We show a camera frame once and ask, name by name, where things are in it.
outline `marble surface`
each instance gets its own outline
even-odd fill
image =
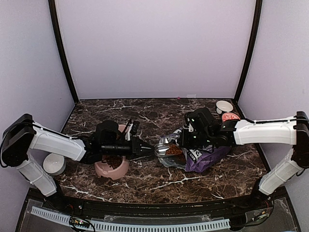
[[[125,124],[140,121],[138,136],[155,145],[159,136],[184,124],[184,114],[208,107],[215,117],[215,99],[120,99],[80,101],[64,133],[90,135],[104,120]],[[192,203],[248,195],[257,178],[266,173],[254,145],[234,147],[226,158],[203,173],[165,168],[154,155],[130,161],[119,180],[98,177],[94,165],[67,160],[57,176],[67,196],[117,203]]]

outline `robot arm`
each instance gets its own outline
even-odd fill
[[[63,210],[67,202],[60,186],[37,163],[29,149],[55,153],[86,164],[101,161],[103,154],[131,159],[153,151],[151,145],[134,137],[138,126],[139,122],[130,120],[127,132],[122,133],[116,122],[104,121],[91,136],[74,138],[45,128],[25,114],[3,133],[1,157],[7,166],[15,167],[35,185],[55,208]]]
[[[189,149],[251,143],[293,145],[284,159],[255,183],[251,200],[257,204],[297,172],[309,167],[309,120],[304,112],[277,120],[228,120],[220,124],[207,108],[202,108],[187,114],[185,120],[187,125],[177,143]]]

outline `vent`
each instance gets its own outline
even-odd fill
[[[69,226],[70,216],[65,214],[52,212],[35,206],[32,207],[31,214],[58,224]],[[115,224],[91,220],[97,232],[208,232],[228,229],[230,228],[229,222],[229,219],[223,219],[195,224],[147,226]]]

